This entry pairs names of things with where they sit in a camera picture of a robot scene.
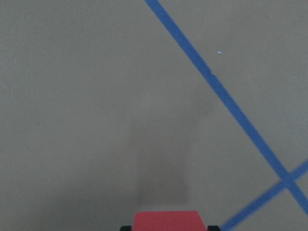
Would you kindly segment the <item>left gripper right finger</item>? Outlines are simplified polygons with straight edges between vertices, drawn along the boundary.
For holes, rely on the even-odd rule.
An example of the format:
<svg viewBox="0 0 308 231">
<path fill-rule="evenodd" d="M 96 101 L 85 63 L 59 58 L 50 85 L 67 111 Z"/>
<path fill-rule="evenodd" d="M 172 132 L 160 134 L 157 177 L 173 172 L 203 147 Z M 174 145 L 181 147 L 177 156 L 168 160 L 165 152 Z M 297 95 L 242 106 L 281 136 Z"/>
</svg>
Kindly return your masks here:
<svg viewBox="0 0 308 231">
<path fill-rule="evenodd" d="M 210 226 L 207 227 L 207 231 L 219 231 L 219 226 L 210 225 Z"/>
</svg>

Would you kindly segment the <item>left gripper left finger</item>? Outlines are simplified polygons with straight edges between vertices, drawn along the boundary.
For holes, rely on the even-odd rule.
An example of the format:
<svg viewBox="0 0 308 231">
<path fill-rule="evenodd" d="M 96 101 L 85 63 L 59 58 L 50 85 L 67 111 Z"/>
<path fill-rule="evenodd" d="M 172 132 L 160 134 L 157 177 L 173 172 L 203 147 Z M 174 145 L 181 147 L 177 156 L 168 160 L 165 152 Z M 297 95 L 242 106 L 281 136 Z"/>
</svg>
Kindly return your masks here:
<svg viewBox="0 0 308 231">
<path fill-rule="evenodd" d="M 120 231 L 132 231 L 132 226 L 122 226 Z"/>
</svg>

